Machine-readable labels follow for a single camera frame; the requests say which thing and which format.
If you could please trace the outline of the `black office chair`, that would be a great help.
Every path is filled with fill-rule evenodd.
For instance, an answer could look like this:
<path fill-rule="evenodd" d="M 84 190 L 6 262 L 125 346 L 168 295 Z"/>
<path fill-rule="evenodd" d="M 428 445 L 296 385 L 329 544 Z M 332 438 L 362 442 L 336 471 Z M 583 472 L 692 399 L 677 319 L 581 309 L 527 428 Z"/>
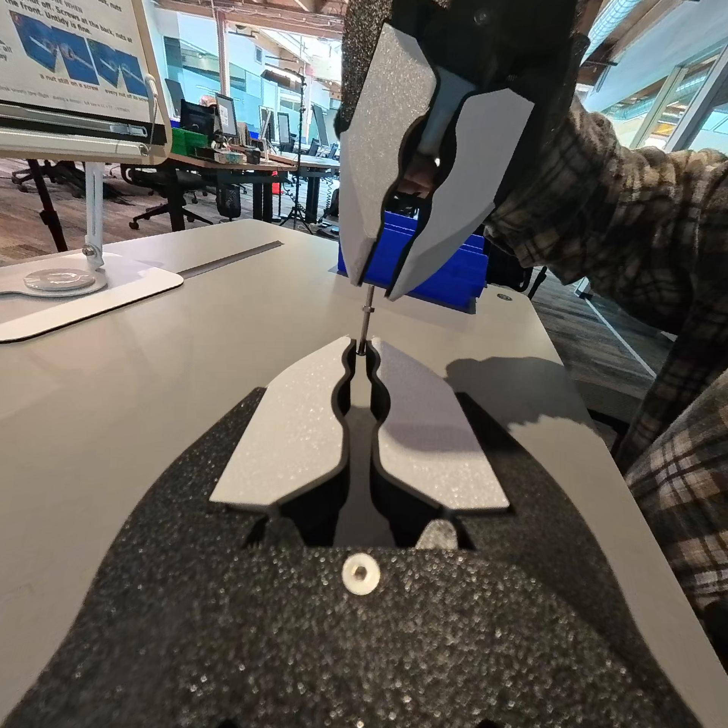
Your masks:
<path fill-rule="evenodd" d="M 140 221 L 148 221 L 153 217 L 168 215 L 173 232 L 184 231 L 186 223 L 200 222 L 207 225 L 214 224 L 194 211 L 187 210 L 186 194 L 205 192 L 207 184 L 205 179 L 189 170 L 180 170 L 174 166 L 160 166 L 145 168 L 134 165 L 120 165 L 121 176 L 128 184 L 134 187 L 146 188 L 151 193 L 157 193 L 165 202 L 156 207 L 148 207 L 144 213 L 132 218 L 130 229 L 139 230 Z"/>

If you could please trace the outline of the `green plastic box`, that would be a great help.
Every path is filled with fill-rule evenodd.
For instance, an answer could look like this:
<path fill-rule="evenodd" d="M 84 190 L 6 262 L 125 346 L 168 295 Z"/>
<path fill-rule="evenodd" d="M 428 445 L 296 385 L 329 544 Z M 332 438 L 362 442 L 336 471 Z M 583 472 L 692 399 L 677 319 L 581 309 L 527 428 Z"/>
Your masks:
<path fill-rule="evenodd" d="M 171 135 L 171 154 L 185 157 L 198 157 L 198 150 L 210 148 L 210 142 L 204 134 L 185 130 L 179 127 L 172 127 Z"/>

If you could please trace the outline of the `black computer monitor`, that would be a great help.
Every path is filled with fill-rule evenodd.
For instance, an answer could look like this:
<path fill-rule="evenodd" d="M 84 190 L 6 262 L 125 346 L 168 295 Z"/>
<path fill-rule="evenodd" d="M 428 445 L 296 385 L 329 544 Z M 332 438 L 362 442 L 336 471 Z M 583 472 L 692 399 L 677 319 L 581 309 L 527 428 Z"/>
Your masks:
<path fill-rule="evenodd" d="M 237 117 L 234 109 L 234 100 L 229 96 L 215 94 L 217 108 L 218 126 L 220 133 L 226 139 L 237 139 L 239 131 Z"/>
<path fill-rule="evenodd" d="M 193 104 L 181 99 L 179 128 L 202 135 L 210 142 L 215 134 L 215 111 L 214 105 Z"/>

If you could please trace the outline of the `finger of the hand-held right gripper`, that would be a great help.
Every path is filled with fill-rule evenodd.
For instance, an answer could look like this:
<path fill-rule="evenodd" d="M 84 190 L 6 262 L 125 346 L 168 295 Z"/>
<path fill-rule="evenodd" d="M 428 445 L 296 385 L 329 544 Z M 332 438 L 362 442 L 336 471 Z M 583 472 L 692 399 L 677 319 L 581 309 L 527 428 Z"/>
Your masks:
<path fill-rule="evenodd" d="M 452 165 L 430 197 L 430 212 L 392 279 L 391 301 L 409 294 L 436 273 L 485 221 L 495 206 L 511 159 L 534 103 L 511 88 L 479 93 L 476 86 L 436 67 L 441 83 L 418 151 L 446 161 L 453 141 Z"/>
<path fill-rule="evenodd" d="M 360 286 L 400 177 L 401 148 L 435 94 L 418 41 L 384 23 L 350 126 L 341 133 L 339 240 L 350 283 Z"/>

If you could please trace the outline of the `thin steel bolt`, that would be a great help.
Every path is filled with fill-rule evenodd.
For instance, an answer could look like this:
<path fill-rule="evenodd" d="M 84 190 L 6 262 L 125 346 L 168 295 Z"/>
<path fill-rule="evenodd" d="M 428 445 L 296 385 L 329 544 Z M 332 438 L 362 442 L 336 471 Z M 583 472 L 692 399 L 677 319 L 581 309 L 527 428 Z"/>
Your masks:
<path fill-rule="evenodd" d="M 370 284 L 366 287 L 365 301 L 362 306 L 372 306 L 374 308 L 375 291 L 376 291 L 375 285 Z M 372 315 L 373 315 L 373 313 L 369 316 L 365 316 L 362 313 L 362 323 L 361 323 L 361 328 L 360 328 L 358 343 L 357 343 L 357 349 L 356 349 L 356 354 L 359 357 L 366 356 L 370 319 L 371 319 Z"/>

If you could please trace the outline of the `person's right forearm plaid sleeve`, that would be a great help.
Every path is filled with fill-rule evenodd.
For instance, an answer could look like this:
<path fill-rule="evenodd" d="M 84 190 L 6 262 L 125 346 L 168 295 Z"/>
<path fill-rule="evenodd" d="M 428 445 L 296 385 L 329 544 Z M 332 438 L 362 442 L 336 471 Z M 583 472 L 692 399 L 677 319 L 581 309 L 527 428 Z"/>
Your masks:
<path fill-rule="evenodd" d="M 574 96 L 485 230 L 522 267 L 588 278 L 642 323 L 725 347 L 726 212 L 725 154 L 629 149 Z"/>

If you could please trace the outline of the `blue plastic parts bin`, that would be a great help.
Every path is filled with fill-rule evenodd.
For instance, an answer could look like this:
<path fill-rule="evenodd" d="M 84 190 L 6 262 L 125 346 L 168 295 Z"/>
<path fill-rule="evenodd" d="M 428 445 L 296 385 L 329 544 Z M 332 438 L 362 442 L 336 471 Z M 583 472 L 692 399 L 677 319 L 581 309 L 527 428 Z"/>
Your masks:
<path fill-rule="evenodd" d="M 400 254 L 413 237 L 416 224 L 416 218 L 386 212 L 381 242 L 366 270 L 365 283 L 387 288 Z M 475 301 L 486 285 L 487 268 L 485 239 L 472 234 L 441 268 L 415 287 L 409 296 L 463 312 L 473 312 Z"/>

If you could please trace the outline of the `wooden office desk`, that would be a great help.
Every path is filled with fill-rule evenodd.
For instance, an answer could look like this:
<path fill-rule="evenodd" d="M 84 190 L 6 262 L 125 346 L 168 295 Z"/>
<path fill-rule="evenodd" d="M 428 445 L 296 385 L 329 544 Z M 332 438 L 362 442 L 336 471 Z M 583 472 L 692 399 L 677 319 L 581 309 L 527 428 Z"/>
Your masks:
<path fill-rule="evenodd" d="M 253 219 L 272 223 L 274 204 L 272 185 L 282 184 L 283 178 L 295 172 L 289 162 L 265 162 L 254 165 L 249 162 L 215 162 L 195 157 L 169 153 L 160 166 L 174 166 L 201 175 L 211 186 L 251 186 L 253 195 Z"/>

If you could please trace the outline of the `round metal disc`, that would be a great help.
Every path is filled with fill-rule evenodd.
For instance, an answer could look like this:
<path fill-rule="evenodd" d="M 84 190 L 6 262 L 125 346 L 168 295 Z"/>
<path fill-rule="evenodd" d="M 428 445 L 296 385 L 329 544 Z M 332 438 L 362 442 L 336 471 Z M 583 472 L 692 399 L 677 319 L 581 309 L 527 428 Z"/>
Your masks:
<path fill-rule="evenodd" d="M 96 276 L 79 268 L 46 268 L 28 273 L 23 278 L 29 290 L 59 296 L 85 290 L 96 284 Z"/>

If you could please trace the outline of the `person's right hand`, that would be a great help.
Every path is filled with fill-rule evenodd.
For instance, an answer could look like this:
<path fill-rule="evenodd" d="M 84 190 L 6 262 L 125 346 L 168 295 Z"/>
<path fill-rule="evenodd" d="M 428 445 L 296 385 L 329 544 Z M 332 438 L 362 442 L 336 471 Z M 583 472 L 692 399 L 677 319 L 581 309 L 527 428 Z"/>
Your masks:
<path fill-rule="evenodd" d="M 435 189 L 439 161 L 438 158 L 415 152 L 397 184 L 397 191 L 420 199 L 427 198 Z"/>

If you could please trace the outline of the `person's torso plaid shirt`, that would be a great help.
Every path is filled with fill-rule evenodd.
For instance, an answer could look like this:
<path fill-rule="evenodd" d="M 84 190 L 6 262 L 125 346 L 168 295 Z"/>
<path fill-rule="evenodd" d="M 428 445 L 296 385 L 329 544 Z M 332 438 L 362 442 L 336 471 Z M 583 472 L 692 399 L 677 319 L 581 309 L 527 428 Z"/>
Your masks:
<path fill-rule="evenodd" d="M 696 613 L 726 601 L 726 296 L 695 302 L 617 462 Z"/>

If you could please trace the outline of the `black light stand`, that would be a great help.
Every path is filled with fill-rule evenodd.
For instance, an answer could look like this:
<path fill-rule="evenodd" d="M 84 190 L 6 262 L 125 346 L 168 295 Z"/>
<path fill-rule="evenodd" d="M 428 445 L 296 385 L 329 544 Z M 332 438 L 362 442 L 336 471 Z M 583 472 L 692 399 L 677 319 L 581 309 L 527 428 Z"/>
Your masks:
<path fill-rule="evenodd" d="M 57 251 L 60 253 L 67 252 L 68 246 L 66 244 L 63 228 L 45 184 L 44 175 L 41 172 L 39 163 L 36 159 L 27 159 L 27 162 L 42 205 L 42 210 L 39 212 L 41 221 L 48 228 Z"/>

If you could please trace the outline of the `white tablet stand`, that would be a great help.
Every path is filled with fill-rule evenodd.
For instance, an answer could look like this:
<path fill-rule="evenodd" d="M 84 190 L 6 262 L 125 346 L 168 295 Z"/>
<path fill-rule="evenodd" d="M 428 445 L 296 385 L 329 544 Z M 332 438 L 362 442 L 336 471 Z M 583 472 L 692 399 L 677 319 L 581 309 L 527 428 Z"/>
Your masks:
<path fill-rule="evenodd" d="M 104 169 L 112 163 L 151 167 L 165 161 L 171 124 L 154 49 L 147 29 L 143 46 L 151 121 L 132 124 L 97 116 L 71 115 L 2 104 L 2 159 L 82 162 L 85 171 L 86 234 L 80 250 L 2 265 L 1 341 L 24 341 L 182 285 L 183 278 L 150 264 L 104 252 Z M 46 268 L 79 268 L 96 276 L 85 290 L 53 296 L 25 287 L 23 278 Z"/>

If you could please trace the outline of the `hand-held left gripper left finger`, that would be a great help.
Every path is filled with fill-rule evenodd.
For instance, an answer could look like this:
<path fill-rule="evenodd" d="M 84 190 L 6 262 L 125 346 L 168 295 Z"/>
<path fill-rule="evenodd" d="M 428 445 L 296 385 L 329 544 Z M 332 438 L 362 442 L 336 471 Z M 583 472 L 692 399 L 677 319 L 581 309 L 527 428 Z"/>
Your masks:
<path fill-rule="evenodd" d="M 348 467 L 354 341 L 340 336 L 268 385 L 210 502 L 271 513 L 334 481 Z"/>

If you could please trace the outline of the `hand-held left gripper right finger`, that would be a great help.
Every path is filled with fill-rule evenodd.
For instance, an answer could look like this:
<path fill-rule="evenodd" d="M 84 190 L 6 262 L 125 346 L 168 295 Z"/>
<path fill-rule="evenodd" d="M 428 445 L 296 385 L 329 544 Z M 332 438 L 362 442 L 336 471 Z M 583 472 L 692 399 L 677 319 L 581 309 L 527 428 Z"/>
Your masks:
<path fill-rule="evenodd" d="M 369 341 L 370 410 L 376 420 L 370 495 L 396 546 L 426 527 L 500 515 L 510 501 L 456 393 L 440 376 L 383 339 Z"/>

